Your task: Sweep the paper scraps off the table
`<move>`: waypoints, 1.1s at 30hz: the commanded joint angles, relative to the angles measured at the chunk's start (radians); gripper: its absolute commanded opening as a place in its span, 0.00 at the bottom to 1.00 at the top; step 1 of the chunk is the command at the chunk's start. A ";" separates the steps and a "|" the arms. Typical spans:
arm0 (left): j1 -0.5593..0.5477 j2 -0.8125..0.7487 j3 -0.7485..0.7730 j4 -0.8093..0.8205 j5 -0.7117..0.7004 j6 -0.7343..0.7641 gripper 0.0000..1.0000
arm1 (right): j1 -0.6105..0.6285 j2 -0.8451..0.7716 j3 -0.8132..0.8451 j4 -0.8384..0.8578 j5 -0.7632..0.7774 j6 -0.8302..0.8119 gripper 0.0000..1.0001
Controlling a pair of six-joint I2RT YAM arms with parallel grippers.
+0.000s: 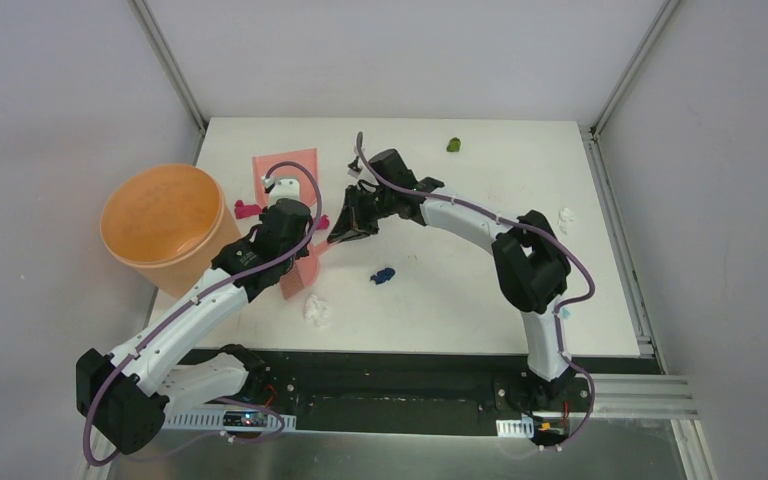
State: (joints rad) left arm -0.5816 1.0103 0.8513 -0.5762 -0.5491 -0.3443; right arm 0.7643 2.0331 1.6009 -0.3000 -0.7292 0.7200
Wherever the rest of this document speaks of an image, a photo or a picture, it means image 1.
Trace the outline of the pink plastic dustpan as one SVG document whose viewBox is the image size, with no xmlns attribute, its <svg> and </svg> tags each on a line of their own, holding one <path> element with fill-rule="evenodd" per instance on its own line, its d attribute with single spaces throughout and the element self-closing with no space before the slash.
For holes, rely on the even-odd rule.
<svg viewBox="0 0 768 480">
<path fill-rule="evenodd" d="M 318 150 L 309 148 L 285 153 L 254 156 L 252 158 L 252 172 L 254 176 L 255 200 L 262 206 L 263 187 L 261 179 L 276 164 L 281 162 L 293 162 L 304 167 L 315 180 L 318 180 Z M 316 195 L 312 182 L 301 170 L 294 166 L 280 166 L 272 172 L 272 176 L 277 177 L 296 177 L 301 183 L 301 202 L 308 207 L 316 203 Z"/>
</svg>

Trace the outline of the pink hand brush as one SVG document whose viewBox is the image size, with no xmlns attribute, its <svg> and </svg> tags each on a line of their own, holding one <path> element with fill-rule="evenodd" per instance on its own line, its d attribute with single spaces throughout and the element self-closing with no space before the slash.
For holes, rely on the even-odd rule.
<svg viewBox="0 0 768 480">
<path fill-rule="evenodd" d="M 292 268 L 279 280 L 284 300 L 290 300 L 315 283 L 321 266 L 320 257 L 330 247 L 331 244 L 328 241 L 308 245 L 308 255 L 297 259 Z"/>
</svg>

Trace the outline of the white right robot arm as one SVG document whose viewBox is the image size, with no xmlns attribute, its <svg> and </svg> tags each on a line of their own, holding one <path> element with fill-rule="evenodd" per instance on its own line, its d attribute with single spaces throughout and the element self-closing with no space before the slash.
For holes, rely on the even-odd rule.
<svg viewBox="0 0 768 480">
<path fill-rule="evenodd" d="M 575 373 L 564 358 L 563 329 L 554 315 L 568 287 L 571 265 L 545 216 L 531 210 L 504 220 L 486 207 L 459 199 L 443 181 L 417 178 L 395 149 L 364 163 L 355 158 L 348 173 L 338 219 L 327 241 L 355 241 L 379 231 L 379 221 L 398 216 L 449 232 L 492 256 L 503 297 L 520 312 L 525 330 L 529 400 L 543 410 L 567 397 Z"/>
</svg>

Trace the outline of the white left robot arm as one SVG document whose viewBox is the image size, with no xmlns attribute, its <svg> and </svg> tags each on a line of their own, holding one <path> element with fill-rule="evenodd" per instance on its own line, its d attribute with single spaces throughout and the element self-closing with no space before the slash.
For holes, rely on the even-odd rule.
<svg viewBox="0 0 768 480">
<path fill-rule="evenodd" d="M 145 447 L 166 420 L 228 395 L 257 402 L 265 378 L 252 360 L 220 353 L 195 366 L 180 361 L 217 325 L 278 284 L 306 251 L 322 213 L 283 198 L 259 223 L 221 248 L 210 266 L 154 325 L 107 354 L 95 349 L 76 363 L 76 402 L 84 416 L 82 446 L 93 466 L 91 435 L 101 433 L 116 453 Z"/>
</svg>

